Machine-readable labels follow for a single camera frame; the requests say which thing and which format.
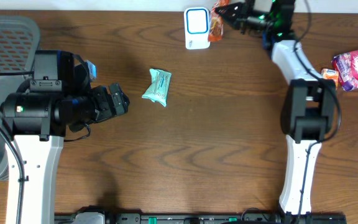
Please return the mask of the red orange snack bag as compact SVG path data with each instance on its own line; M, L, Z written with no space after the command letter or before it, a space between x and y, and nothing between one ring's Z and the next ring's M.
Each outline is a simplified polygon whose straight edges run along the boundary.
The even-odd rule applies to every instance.
M223 19L216 12L216 8L229 5L230 0L217 0L210 12L209 42L217 42L223 38Z

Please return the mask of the purple pink pad package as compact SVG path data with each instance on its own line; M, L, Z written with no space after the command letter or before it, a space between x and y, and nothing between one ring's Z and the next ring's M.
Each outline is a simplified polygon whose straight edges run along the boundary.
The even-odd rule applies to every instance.
M335 56L332 65L339 73L339 82L344 91L358 89L358 50Z

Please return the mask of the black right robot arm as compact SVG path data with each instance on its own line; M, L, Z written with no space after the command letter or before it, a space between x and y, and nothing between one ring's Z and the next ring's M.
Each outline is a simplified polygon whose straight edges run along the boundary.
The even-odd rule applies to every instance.
M269 12L254 1L219 6L214 12L233 29L262 34L263 48L280 69L288 90L280 113L287 141L287 164L279 198L282 223L312 223L311 189L322 144L337 133L341 108L335 83L324 79L303 52L301 37L292 28L295 2L274 0Z

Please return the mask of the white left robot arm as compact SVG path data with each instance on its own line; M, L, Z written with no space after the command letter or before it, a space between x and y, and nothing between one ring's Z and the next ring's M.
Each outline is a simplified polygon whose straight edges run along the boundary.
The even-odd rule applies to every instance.
M96 69L79 55L37 50L34 69L0 106L9 164L6 223L53 223L57 168L66 130L127 113L118 83L91 87Z

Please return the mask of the teal wipes packet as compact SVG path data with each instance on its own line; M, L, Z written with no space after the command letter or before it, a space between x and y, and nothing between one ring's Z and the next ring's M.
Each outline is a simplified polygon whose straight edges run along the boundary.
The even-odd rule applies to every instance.
M142 95L142 98L151 100L154 103L158 102L162 106L166 107L172 74L170 72L154 68L151 68L149 72L151 76L151 84Z

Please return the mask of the small orange snack packet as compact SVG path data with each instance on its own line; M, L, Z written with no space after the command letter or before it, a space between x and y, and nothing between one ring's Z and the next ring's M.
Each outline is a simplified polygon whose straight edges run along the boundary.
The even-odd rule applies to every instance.
M338 84L339 84L339 72L338 71L331 70L328 68L323 68L321 71L321 75L326 80L334 81L336 88L338 88Z

